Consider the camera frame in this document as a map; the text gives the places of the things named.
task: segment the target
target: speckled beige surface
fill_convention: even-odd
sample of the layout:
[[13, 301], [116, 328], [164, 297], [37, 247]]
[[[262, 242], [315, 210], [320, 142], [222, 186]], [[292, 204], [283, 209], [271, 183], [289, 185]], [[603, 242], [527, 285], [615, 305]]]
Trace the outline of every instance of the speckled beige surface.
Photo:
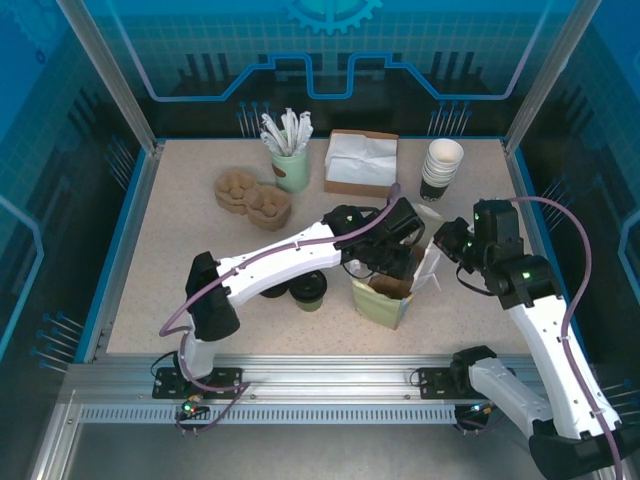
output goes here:
[[[430, 140], [402, 139], [398, 180], [411, 201], [420, 201], [420, 171]], [[447, 219], [471, 222], [480, 198], [508, 197], [513, 187], [498, 140], [462, 140], [465, 158], [444, 197], [430, 206]], [[163, 322], [185, 299], [193, 257], [251, 252], [308, 227], [340, 204], [383, 206], [380, 199], [322, 191], [328, 140], [310, 142], [311, 185], [292, 196], [287, 225], [267, 232], [216, 204], [214, 180], [243, 168], [273, 184], [269, 154], [257, 140], [167, 141], [107, 348], [110, 354], [160, 354], [178, 346], [178, 336], [158, 337]], [[237, 309], [241, 328], [223, 342], [236, 354], [437, 354], [487, 344], [498, 353], [525, 353], [519, 331], [497, 300], [474, 294], [455, 279], [443, 260], [437, 276], [443, 291], [426, 285], [396, 331], [361, 317], [350, 279], [341, 268], [325, 271], [329, 290], [315, 313], [299, 310], [289, 295], [257, 296]]]

